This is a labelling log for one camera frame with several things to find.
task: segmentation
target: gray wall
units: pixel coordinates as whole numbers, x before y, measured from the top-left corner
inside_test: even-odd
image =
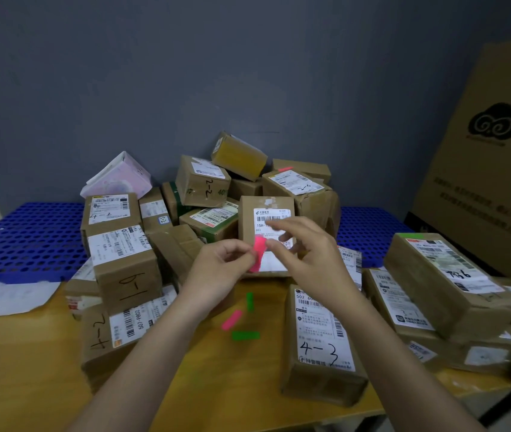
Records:
[[[221,129],[402,217],[511,0],[0,0],[0,210],[157,181]]]

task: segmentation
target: pink sticky note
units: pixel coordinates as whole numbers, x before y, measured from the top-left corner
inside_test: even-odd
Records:
[[[241,309],[236,309],[232,314],[231,317],[224,321],[222,324],[222,329],[225,331],[230,330],[242,317],[242,311]]]
[[[261,258],[264,256],[265,252],[265,238],[261,235],[256,235],[254,240],[254,250],[257,253],[257,259],[255,260],[255,264],[253,264],[252,268],[249,269],[252,273],[257,273],[259,271],[259,267],[261,266]]]

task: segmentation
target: wooden table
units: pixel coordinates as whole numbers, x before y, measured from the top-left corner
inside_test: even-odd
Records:
[[[219,326],[254,292],[255,311],[236,326],[261,338],[232,341]],[[285,283],[250,280],[235,289],[235,308],[203,322],[151,430],[260,431],[382,414],[370,385],[360,403],[340,408],[290,399],[278,390]],[[0,317],[0,430],[61,430],[89,401],[79,369],[79,327],[63,288],[43,307]],[[456,397],[510,389],[495,376],[445,370],[438,378]]]

